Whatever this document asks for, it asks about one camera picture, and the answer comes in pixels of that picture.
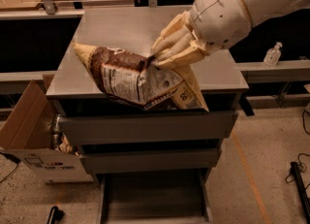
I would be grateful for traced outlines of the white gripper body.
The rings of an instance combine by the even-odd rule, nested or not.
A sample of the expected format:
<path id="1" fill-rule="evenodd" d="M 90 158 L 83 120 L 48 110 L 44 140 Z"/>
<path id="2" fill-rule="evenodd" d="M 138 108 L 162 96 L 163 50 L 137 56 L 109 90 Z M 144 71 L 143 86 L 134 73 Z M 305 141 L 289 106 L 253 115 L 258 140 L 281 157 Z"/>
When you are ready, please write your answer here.
<path id="1" fill-rule="evenodd" d="M 231 48 L 245 38 L 252 27 L 243 0 L 195 0 L 190 22 L 209 50 Z"/>

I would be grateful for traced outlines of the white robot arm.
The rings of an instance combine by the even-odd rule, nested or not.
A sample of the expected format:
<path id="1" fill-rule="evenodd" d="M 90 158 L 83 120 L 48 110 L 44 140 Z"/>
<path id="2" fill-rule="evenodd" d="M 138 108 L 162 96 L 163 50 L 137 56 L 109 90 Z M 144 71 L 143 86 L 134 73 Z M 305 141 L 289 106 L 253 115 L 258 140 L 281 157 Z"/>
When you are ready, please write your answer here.
<path id="1" fill-rule="evenodd" d="M 231 48 L 266 20 L 308 5 L 309 0 L 195 0 L 161 31 L 151 49 L 153 63 L 174 69 L 198 62 Z"/>

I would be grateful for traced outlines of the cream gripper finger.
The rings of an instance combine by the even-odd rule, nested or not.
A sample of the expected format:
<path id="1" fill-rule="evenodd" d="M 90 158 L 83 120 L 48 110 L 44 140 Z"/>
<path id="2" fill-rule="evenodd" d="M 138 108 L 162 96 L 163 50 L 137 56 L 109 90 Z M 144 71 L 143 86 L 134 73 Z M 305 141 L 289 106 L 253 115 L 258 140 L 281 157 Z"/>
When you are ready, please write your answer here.
<path id="1" fill-rule="evenodd" d="M 161 69 L 174 69 L 188 66 L 203 60 L 210 54 L 210 45 L 205 42 L 191 42 L 190 46 L 168 58 L 156 57 L 151 64 Z"/>
<path id="2" fill-rule="evenodd" d="M 177 15 L 162 31 L 151 48 L 151 53 L 158 55 L 177 55 L 200 53 L 197 38 L 188 11 Z"/>

